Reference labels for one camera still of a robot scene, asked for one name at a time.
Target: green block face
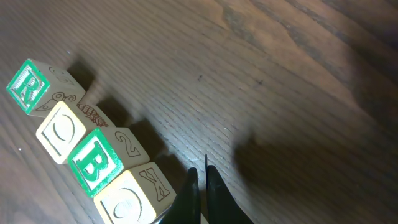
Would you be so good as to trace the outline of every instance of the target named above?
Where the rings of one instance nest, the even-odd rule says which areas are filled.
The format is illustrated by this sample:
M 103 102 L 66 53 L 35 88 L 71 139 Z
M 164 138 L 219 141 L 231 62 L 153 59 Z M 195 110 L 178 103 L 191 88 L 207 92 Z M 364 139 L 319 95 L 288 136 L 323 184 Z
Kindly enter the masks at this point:
M 30 114 L 50 83 L 31 60 L 26 60 L 7 86 L 7 91 L 18 105 Z
M 89 133 L 68 157 L 86 194 L 94 197 L 123 169 L 123 164 L 99 128 Z

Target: letter block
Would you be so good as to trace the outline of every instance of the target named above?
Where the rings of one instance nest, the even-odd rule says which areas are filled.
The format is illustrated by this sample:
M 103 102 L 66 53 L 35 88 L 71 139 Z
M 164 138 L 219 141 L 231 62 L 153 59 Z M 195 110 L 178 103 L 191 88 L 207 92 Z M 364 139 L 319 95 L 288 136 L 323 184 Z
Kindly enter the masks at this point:
M 58 101 L 77 104 L 86 91 L 64 69 L 28 59 L 7 86 L 28 115 L 46 117 Z
M 146 162 L 148 154 L 128 128 L 96 128 L 68 158 L 73 173 L 90 197 L 122 171 Z
M 124 171 L 96 197 L 105 223 L 152 223 L 176 193 L 154 162 Z
M 112 121 L 93 105 L 67 105 L 59 101 L 36 131 L 37 139 L 58 164 L 97 127 L 114 127 Z

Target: wooden table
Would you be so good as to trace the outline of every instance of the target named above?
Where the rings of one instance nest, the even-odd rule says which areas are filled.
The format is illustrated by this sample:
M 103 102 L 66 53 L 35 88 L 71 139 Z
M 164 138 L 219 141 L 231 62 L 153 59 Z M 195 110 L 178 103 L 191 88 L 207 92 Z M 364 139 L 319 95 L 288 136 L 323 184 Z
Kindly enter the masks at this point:
M 208 154 L 255 223 L 397 223 L 397 18 L 395 0 L 1 1 L 0 223 L 103 222 L 6 93 L 27 58 L 69 68 L 176 191 L 189 167 L 204 188 Z

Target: wooden surface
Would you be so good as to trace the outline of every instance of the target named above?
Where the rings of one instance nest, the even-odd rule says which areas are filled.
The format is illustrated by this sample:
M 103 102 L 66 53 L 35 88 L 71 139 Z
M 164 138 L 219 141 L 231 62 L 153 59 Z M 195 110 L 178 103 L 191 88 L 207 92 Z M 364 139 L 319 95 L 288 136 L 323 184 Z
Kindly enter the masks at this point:
M 69 68 L 176 191 L 192 166 L 203 188 L 208 154 L 255 223 L 398 223 L 397 18 L 395 0 L 1 1 L 0 223 L 102 223 L 6 93 L 27 58 Z

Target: black pointed object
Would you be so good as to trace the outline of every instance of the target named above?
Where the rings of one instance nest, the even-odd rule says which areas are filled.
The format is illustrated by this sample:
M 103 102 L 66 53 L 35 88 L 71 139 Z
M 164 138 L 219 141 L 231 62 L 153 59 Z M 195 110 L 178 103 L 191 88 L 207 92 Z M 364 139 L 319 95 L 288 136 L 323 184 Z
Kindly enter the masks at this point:
M 172 206 L 159 224 L 200 224 L 198 172 L 190 168 Z
M 217 168 L 207 166 L 207 155 L 205 165 L 209 224 L 253 223 L 235 202 Z

